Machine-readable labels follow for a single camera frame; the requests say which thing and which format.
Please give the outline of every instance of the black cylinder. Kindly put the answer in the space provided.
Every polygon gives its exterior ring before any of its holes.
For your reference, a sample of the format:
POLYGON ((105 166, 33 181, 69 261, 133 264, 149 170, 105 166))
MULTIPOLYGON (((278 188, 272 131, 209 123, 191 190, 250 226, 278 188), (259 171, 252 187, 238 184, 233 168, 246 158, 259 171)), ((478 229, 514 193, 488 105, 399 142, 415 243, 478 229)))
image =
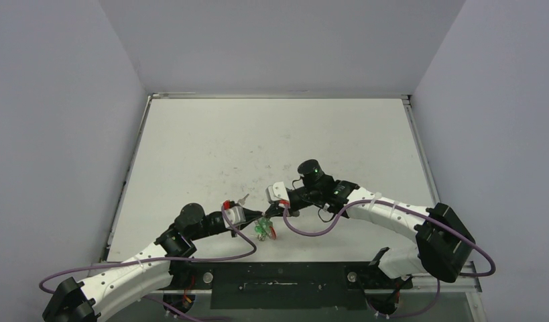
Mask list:
POLYGON ((315 185, 324 176, 322 167, 315 159, 304 161, 299 165, 298 173, 302 177, 302 183, 306 188, 315 185))

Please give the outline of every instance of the gray wall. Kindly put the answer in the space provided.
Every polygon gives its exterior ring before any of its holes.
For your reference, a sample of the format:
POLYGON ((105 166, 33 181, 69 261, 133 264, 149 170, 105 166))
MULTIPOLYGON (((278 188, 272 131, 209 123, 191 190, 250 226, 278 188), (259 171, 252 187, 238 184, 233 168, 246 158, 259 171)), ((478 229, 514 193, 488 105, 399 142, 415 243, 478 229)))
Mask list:
POLYGON ((101 0, 148 91, 412 93, 464 0, 101 0))
POLYGON ((0 0, 0 321, 98 259, 145 100, 96 0, 0 0))
POLYGON ((498 263, 490 321, 549 321, 549 0, 466 1, 412 103, 440 198, 498 263))

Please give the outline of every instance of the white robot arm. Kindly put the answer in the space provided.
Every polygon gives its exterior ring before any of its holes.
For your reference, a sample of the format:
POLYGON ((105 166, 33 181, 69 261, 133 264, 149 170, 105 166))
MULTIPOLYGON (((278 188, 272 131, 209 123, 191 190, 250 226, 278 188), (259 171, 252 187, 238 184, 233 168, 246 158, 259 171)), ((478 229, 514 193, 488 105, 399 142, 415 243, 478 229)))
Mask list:
POLYGON ((194 240, 228 231, 232 233, 234 226, 242 229, 258 219, 281 216, 285 210, 293 212, 309 206, 350 219, 366 220, 412 240, 415 243, 413 247, 398 250, 384 248, 369 263, 369 266, 378 267, 389 279, 428 272, 439 280, 455 281, 471 248, 423 219, 433 217, 473 241, 450 207, 439 203, 430 209, 385 198, 355 183, 334 180, 323 173, 315 160, 302 163, 298 172, 302 187, 287 189, 283 182, 277 182, 266 189, 271 205, 265 212, 243 208, 240 201, 226 201, 223 204, 224 215, 221 211, 206 215, 200 205, 186 205, 174 223, 154 243, 124 261, 130 265, 112 268, 79 282, 68 278, 60 283, 42 315, 44 321, 106 321, 132 302, 169 286, 174 275, 183 268, 174 267, 181 263, 158 258, 185 258, 188 261, 187 258, 196 251, 194 240))

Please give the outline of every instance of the white tabletop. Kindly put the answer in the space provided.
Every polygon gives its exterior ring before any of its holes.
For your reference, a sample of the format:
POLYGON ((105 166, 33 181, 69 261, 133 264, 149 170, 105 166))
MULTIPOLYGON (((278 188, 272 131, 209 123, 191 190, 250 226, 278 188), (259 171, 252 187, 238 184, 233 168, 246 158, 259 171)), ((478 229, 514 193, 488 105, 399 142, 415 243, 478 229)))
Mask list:
MULTIPOLYGON (((117 214, 109 261, 126 260, 153 242, 187 203, 207 213, 249 193, 266 210, 267 186, 291 187, 298 165, 315 158, 336 179, 410 203, 432 197, 400 99, 154 99, 117 214)), ((311 207, 291 218, 300 229, 322 223, 311 207)), ((408 239, 372 223, 341 219, 322 237, 292 233, 273 220, 277 240, 256 241, 250 262, 362 261, 408 239)), ((253 233, 253 225, 243 230, 253 233)), ((199 258, 250 249, 224 233, 195 242, 199 258)))

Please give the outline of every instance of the screw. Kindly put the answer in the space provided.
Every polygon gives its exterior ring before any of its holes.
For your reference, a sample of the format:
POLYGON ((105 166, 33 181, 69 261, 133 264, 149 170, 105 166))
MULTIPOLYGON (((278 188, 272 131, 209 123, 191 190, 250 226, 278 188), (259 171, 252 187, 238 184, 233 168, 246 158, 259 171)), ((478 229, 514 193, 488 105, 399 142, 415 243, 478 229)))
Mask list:
POLYGON ((203 274, 203 282, 205 282, 206 284, 209 284, 211 283, 212 280, 213 280, 213 274, 211 274, 210 272, 203 274))
POLYGON ((349 274, 347 274, 347 280, 352 283, 355 282, 357 280, 357 273, 349 272, 349 274))

